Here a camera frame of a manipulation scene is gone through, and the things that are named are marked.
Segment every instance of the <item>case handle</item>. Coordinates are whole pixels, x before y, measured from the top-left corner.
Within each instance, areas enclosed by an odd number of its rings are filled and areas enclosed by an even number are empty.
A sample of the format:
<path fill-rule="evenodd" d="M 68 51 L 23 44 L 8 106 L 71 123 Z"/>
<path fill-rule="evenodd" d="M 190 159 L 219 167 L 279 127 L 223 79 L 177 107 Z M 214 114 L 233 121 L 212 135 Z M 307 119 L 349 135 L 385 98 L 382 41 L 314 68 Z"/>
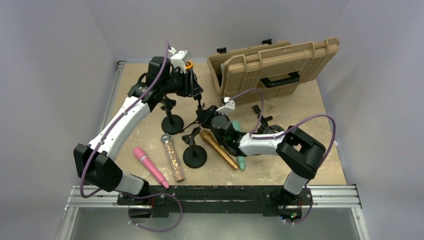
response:
<path fill-rule="evenodd" d="M 283 86 L 286 84 L 297 83 L 301 80 L 301 76 L 299 75 L 298 71 L 291 72 L 288 75 L 290 77 L 283 78 L 276 81 L 271 81 L 268 77 L 262 78 L 260 81 L 263 83 L 263 85 L 265 85 L 265 87 L 270 89 L 270 88 L 274 88 L 278 86 Z"/>

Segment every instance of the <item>tan hard case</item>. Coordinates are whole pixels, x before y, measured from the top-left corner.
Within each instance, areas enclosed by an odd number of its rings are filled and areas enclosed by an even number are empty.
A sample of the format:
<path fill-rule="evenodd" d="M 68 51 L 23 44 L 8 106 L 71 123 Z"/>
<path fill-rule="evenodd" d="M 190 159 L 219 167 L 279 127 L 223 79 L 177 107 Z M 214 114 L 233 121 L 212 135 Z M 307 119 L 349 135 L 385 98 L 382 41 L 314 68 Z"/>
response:
<path fill-rule="evenodd" d="M 292 94 L 299 84 L 314 80 L 337 53 L 339 43 L 335 37 L 294 45 L 280 41 L 217 53 L 207 59 L 207 65 L 220 99 L 251 88 L 259 89 L 265 99 L 274 98 Z M 242 105 L 260 99 L 257 91 L 251 91 L 234 101 Z"/>

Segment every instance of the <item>teal microphone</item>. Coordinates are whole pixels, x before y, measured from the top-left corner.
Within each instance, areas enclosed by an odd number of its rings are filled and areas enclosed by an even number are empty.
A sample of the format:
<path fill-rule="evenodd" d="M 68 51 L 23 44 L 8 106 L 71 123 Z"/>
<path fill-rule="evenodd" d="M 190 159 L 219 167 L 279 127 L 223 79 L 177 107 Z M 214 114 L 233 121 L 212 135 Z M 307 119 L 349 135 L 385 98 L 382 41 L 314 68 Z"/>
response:
<path fill-rule="evenodd" d="M 240 122 L 237 121 L 237 120 L 232 121 L 232 126 L 237 131 L 241 131 L 242 130 L 242 128 L 240 127 Z M 245 169 L 245 157 L 244 156 L 238 156 L 237 157 L 237 161 L 238 161 L 238 165 L 239 165 L 240 169 L 241 170 L 244 170 Z"/>

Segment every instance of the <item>wooden tabletop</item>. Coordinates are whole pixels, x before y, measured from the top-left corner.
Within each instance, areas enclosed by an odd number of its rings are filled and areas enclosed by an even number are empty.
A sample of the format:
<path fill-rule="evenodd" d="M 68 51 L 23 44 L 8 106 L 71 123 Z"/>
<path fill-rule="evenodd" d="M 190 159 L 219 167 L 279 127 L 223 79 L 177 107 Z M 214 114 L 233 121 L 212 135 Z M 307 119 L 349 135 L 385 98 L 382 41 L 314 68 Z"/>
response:
<path fill-rule="evenodd" d="M 124 99 L 130 87 L 135 84 L 141 74 L 147 72 L 148 64 L 145 63 L 127 63 L 124 66 L 121 80 L 115 92 L 115 101 L 112 104 L 112 113 L 115 115 L 122 106 Z M 194 72 L 197 75 L 198 82 L 204 89 L 202 102 L 205 108 L 210 105 L 220 106 L 216 92 L 213 91 L 211 74 L 206 63 L 194 63 Z M 176 106 L 172 110 L 184 120 L 184 125 L 193 122 L 196 119 L 197 102 L 192 98 L 179 97 L 174 94 L 168 96 L 176 100 Z M 241 130 L 249 132 L 252 130 L 258 118 L 254 113 L 252 106 L 261 105 L 261 102 L 253 102 L 236 106 L 234 112 L 230 113 L 229 118 L 239 120 Z M 181 162 L 185 181 L 175 182 L 173 173 L 160 141 L 163 134 L 161 129 L 162 119 L 166 116 L 160 109 L 160 105 L 150 113 L 129 136 L 128 140 L 122 146 L 116 163 L 124 172 L 128 172 L 146 179 L 151 185 L 159 183 L 152 177 L 146 168 L 133 156 L 133 149 L 141 147 L 144 149 L 151 161 L 162 172 L 170 185 L 282 185 L 290 172 L 289 167 L 279 156 L 256 155 L 248 156 L 245 159 L 245 170 L 231 169 L 215 152 L 203 142 L 200 136 L 195 141 L 198 145 L 204 147 L 207 152 L 206 164 L 200 168 L 192 169 L 183 162 L 183 152 L 188 147 L 181 136 L 191 133 L 196 125 L 189 127 L 185 132 L 172 136 L 173 145 Z M 310 81 L 301 84 L 296 91 L 287 96 L 266 99 L 264 102 L 264 115 L 273 116 L 270 125 L 280 125 L 284 129 L 294 125 L 310 115 L 325 113 L 324 104 L 316 81 Z M 329 122 L 324 117 L 318 117 L 305 123 L 300 127 L 306 133 L 320 141 L 327 147 L 331 139 L 331 130 Z M 315 178 L 310 181 L 311 185 L 345 185 L 345 176 L 343 175 L 339 155 L 336 147 L 333 146 L 325 162 L 319 168 Z"/>

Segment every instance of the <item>white wall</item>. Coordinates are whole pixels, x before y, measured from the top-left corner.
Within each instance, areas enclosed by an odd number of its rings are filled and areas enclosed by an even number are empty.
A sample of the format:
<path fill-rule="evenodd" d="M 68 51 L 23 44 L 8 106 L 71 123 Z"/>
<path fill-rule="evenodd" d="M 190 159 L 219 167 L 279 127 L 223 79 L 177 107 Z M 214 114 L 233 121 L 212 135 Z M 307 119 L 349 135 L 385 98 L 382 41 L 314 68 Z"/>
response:
<path fill-rule="evenodd" d="M 424 239 L 424 2 L 351 0 L 318 83 L 373 240 Z"/>
<path fill-rule="evenodd" d="M 348 0 L 86 0 L 114 57 L 150 60 L 163 39 L 205 61 L 264 39 L 322 41 Z"/>
<path fill-rule="evenodd" d="M 0 1 L 0 239 L 54 239 L 116 64 L 83 0 Z"/>

